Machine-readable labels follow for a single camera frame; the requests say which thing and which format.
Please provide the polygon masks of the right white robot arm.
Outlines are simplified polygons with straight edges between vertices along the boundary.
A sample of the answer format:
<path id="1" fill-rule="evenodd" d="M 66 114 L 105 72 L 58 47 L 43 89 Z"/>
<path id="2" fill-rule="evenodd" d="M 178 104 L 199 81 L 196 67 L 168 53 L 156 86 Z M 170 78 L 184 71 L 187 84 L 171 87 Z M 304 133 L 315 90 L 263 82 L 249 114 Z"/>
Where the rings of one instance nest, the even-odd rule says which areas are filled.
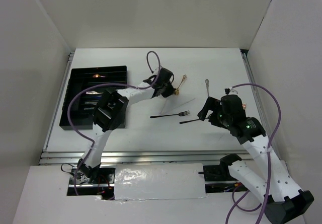
<path id="1" fill-rule="evenodd" d="M 241 182 L 262 204 L 261 214 L 270 223 L 287 223 L 304 214 L 314 201 L 312 193 L 302 188 L 269 146 L 269 138 L 258 119 L 247 117 L 241 99 L 226 95 L 208 97 L 198 113 L 202 121 L 224 128 L 234 136 L 257 164 L 262 176 L 249 169 L 236 154 L 221 159 L 219 173 L 225 180 Z"/>

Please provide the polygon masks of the silver handled orange spoon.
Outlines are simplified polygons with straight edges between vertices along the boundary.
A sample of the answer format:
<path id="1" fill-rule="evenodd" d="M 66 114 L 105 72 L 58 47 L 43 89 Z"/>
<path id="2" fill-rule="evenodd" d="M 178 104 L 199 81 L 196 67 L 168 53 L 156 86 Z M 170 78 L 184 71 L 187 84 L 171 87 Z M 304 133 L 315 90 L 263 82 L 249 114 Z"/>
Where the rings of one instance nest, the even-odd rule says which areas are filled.
<path id="1" fill-rule="evenodd" d="M 100 75 L 100 74 L 95 74 L 93 75 L 93 78 L 105 78 L 106 76 Z"/>

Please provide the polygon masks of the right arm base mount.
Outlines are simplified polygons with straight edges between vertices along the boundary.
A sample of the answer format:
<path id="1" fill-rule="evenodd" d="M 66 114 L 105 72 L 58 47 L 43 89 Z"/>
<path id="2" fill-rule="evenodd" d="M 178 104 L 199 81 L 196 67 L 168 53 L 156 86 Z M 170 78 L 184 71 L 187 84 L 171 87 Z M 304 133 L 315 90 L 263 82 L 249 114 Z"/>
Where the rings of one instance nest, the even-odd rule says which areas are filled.
<path id="1" fill-rule="evenodd" d="M 219 160 L 219 165 L 203 166 L 203 170 L 198 172 L 205 181 L 206 193 L 225 193 L 232 192 L 235 187 L 242 186 L 241 182 L 233 178 L 228 167 L 235 161 L 242 158 L 237 154 L 229 154 Z"/>

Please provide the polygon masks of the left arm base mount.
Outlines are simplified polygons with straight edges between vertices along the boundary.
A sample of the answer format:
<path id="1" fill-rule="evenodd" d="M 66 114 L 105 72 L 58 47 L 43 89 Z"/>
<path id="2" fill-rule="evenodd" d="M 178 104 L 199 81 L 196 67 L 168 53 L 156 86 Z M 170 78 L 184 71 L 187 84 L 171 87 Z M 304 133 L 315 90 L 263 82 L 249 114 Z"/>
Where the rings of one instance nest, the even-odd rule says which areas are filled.
<path id="1" fill-rule="evenodd" d="M 103 167 L 92 180 L 81 171 L 76 172 L 76 166 L 63 163 L 60 170 L 69 174 L 67 196 L 99 196 L 103 200 L 115 200 L 115 168 Z"/>

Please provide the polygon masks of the aluminium table frame rail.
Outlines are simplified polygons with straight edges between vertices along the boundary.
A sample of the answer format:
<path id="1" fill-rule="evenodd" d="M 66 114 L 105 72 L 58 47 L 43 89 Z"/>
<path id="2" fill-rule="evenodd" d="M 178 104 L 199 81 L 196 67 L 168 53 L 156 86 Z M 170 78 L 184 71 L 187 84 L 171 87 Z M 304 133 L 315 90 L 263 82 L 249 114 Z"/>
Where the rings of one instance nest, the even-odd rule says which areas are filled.
<path id="1" fill-rule="evenodd" d="M 145 63 L 146 52 L 145 48 L 76 49 L 68 60 L 55 117 L 40 157 L 41 165 L 75 164 L 89 146 L 87 140 L 59 126 L 71 70 L 125 65 L 129 82 L 135 85 L 150 75 Z M 196 119 L 207 98 L 206 79 L 209 79 L 209 95 L 215 98 L 220 98 L 227 87 L 254 80 L 247 52 L 237 48 L 159 48 L 157 53 L 162 65 L 174 72 L 175 86 L 180 84 L 184 74 L 187 75 L 181 85 L 181 93 L 129 107 L 125 128 L 115 130 L 108 139 L 103 164 L 215 162 L 228 154 L 238 154 L 244 160 L 251 160 L 251 156 L 226 130 L 202 121 L 179 124 Z M 162 114 L 190 111 L 187 116 L 150 118 L 160 115 L 166 100 L 170 102 L 169 110 L 193 98 L 196 99 Z"/>

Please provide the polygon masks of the black cutlery tray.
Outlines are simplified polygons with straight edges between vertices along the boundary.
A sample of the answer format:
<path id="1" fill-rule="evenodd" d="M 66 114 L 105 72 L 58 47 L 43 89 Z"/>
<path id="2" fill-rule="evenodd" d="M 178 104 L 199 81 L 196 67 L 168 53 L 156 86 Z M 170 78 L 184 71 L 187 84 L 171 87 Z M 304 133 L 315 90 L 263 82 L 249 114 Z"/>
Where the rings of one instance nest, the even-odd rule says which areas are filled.
<path id="1" fill-rule="evenodd" d="M 93 75 L 95 74 L 100 74 L 106 77 L 93 78 Z M 127 84 L 127 66 L 74 68 L 71 70 L 59 122 L 59 126 L 63 130 L 72 130 L 67 117 L 67 109 L 71 100 L 82 90 L 105 83 Z M 103 92 L 104 90 L 105 88 L 100 87 L 91 91 Z M 102 94 L 87 95 L 86 93 L 83 93 L 73 103 L 70 110 L 70 118 L 77 129 L 92 129 L 92 113 L 101 96 Z"/>

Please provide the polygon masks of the black spoon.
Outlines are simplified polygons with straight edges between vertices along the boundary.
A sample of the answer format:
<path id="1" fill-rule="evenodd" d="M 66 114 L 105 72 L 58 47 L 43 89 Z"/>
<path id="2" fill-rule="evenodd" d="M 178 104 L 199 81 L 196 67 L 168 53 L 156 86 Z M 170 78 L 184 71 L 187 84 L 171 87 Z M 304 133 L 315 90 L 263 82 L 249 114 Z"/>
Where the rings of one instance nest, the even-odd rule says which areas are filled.
<path id="1" fill-rule="evenodd" d="M 181 121 L 181 122 L 179 122 L 179 124 L 186 124 L 186 123 L 191 123 L 191 122 L 195 122 L 195 121 L 199 121 L 199 119 Z"/>

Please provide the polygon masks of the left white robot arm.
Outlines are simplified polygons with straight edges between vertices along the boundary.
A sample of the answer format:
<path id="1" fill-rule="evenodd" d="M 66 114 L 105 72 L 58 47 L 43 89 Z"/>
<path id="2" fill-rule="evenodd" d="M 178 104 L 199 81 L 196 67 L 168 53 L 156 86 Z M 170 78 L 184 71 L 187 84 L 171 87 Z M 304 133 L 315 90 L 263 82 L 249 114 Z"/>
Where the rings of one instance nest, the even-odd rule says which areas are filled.
<path id="1" fill-rule="evenodd" d="M 167 98 L 173 95 L 176 91 L 172 85 L 173 78 L 174 74 L 162 67 L 138 86 L 104 91 L 93 112 L 94 142 L 77 164 L 86 182 L 98 180 L 103 150 L 112 131 L 124 123 L 126 108 L 158 96 Z"/>

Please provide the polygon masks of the silver table knife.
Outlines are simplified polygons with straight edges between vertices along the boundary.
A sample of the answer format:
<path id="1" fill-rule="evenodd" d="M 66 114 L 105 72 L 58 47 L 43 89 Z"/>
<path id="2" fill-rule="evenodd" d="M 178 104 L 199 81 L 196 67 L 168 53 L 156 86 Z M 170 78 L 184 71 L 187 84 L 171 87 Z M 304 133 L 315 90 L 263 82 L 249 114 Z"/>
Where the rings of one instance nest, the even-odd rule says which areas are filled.
<path id="1" fill-rule="evenodd" d="M 97 92 L 97 91 L 86 91 L 86 94 L 87 95 L 100 95 L 102 94 L 103 92 Z"/>

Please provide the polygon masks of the black fork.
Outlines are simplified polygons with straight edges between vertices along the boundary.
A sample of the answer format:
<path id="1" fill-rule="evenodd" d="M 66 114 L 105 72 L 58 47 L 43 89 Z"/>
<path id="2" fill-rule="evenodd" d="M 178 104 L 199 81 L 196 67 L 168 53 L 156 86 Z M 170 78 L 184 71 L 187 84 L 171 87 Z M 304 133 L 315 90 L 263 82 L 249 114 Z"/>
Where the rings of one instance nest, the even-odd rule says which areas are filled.
<path id="1" fill-rule="evenodd" d="M 154 119 L 154 118 L 169 117 L 169 116 L 183 117 L 183 116 L 187 116 L 189 114 L 190 114 L 190 111 L 183 111 L 183 112 L 179 112 L 177 114 L 166 114 L 166 115 L 150 116 L 150 118 Z"/>

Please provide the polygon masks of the silver ornate fork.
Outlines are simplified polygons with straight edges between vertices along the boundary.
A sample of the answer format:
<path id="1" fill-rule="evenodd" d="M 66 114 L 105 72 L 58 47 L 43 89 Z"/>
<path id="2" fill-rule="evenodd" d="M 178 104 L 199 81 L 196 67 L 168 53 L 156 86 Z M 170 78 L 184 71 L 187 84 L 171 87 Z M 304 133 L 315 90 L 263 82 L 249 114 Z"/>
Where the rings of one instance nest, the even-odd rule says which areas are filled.
<path id="1" fill-rule="evenodd" d="M 207 90 L 207 97 L 209 97 L 209 79 L 205 80 L 205 86 L 206 86 L 206 90 Z"/>

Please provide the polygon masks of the gold spoon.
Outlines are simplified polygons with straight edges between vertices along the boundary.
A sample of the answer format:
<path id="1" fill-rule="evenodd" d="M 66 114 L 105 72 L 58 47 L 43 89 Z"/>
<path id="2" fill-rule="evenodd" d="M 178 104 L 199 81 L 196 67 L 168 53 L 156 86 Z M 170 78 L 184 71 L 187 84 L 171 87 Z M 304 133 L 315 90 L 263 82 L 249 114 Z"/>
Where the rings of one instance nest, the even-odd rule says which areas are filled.
<path id="1" fill-rule="evenodd" d="M 180 94 L 180 86 L 185 82 L 186 79 L 187 79 L 187 75 L 184 74 L 183 77 L 182 77 L 182 79 L 181 79 L 180 84 L 175 89 L 175 95 L 179 95 Z"/>

